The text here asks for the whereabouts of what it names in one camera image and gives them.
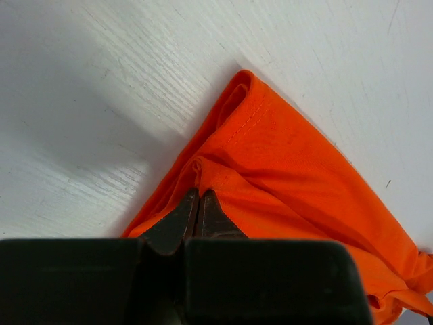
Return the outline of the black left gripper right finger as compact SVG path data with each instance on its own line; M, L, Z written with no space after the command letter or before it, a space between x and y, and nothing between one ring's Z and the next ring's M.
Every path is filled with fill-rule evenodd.
M357 267L339 243L250 239L209 190L184 246L188 324L371 324Z

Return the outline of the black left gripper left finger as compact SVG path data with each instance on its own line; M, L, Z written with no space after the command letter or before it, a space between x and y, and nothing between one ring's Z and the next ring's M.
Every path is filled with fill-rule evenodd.
M2 324L133 324L171 297L199 194L136 238L1 241Z

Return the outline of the orange t shirt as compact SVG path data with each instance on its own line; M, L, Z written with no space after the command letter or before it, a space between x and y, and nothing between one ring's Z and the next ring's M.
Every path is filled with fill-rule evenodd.
M341 242L376 324L403 309L432 314L432 256L334 145L252 72L231 79L124 236L151 228L191 188L213 190L248 237Z

